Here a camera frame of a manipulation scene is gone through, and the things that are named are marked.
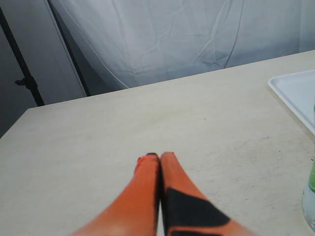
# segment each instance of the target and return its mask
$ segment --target white backdrop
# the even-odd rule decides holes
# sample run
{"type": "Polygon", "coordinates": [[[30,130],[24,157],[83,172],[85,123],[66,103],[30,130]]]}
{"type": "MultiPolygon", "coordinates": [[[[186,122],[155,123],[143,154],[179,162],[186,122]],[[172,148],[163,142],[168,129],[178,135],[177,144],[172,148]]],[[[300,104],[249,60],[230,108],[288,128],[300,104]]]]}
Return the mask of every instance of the white backdrop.
{"type": "Polygon", "coordinates": [[[124,89],[315,49],[315,0],[53,0],[124,89]]]}

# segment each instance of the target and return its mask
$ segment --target table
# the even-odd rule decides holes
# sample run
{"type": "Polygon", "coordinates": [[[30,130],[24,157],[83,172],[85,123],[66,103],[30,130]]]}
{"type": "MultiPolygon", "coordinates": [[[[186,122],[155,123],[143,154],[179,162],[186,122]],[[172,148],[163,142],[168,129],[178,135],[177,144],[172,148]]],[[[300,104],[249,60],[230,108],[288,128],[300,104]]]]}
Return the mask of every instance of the table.
{"type": "Polygon", "coordinates": [[[301,210],[314,139],[267,86],[314,68],[310,51],[27,110],[0,139],[0,235],[74,231],[123,190],[139,156],[166,150],[253,231],[314,235],[301,210]]]}

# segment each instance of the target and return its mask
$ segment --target white tray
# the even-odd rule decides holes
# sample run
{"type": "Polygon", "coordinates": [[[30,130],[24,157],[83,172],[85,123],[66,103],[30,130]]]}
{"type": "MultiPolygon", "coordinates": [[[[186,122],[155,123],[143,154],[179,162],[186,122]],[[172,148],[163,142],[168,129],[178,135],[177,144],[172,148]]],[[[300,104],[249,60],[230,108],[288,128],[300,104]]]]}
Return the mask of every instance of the white tray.
{"type": "Polygon", "coordinates": [[[277,76],[268,85],[315,135],[315,70],[277,76]]]}

